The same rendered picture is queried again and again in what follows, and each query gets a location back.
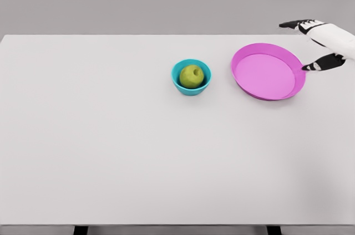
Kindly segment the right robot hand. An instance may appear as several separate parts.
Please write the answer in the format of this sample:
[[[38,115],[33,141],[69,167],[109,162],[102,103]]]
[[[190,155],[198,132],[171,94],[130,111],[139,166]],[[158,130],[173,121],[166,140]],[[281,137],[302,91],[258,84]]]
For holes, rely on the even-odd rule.
[[[355,35],[333,24],[316,19],[287,21],[280,28],[296,30],[331,52],[302,67],[303,71],[325,71],[341,67],[346,61],[355,61]]]

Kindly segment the pink plate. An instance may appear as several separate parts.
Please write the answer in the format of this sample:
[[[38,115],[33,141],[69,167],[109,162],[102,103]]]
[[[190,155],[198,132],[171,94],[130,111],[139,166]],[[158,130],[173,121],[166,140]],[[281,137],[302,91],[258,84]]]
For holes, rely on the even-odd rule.
[[[299,93],[306,82],[300,60],[289,50],[270,43],[240,48],[231,59],[238,86],[260,100],[285,100]]]

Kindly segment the green apple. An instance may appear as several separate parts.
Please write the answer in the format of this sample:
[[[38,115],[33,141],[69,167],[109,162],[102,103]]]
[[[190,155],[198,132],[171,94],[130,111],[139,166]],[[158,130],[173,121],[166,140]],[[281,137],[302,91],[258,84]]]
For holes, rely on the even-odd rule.
[[[182,69],[179,80],[183,87],[195,89],[201,85],[204,77],[203,70],[199,66],[191,64]]]

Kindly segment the blue bowl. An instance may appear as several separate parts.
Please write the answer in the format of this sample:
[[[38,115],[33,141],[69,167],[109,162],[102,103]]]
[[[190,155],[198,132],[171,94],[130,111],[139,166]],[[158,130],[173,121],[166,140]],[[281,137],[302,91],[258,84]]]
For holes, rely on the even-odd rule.
[[[188,65],[191,65],[191,64],[199,66],[203,70],[204,76],[205,76],[201,85],[195,89],[188,89],[188,88],[183,87],[180,83],[180,80],[179,80],[179,75],[180,75],[180,72],[182,71],[182,69]],[[209,66],[200,60],[184,59],[184,60],[177,62],[173,66],[173,68],[171,70],[171,78],[172,78],[172,81],[173,81],[175,87],[177,88],[177,90],[179,92],[181,92],[182,94],[187,95],[187,96],[195,96],[195,95],[199,95],[200,93],[202,93],[208,87],[208,85],[210,84],[211,78],[212,78],[212,72],[211,72],[211,69],[209,68]]]

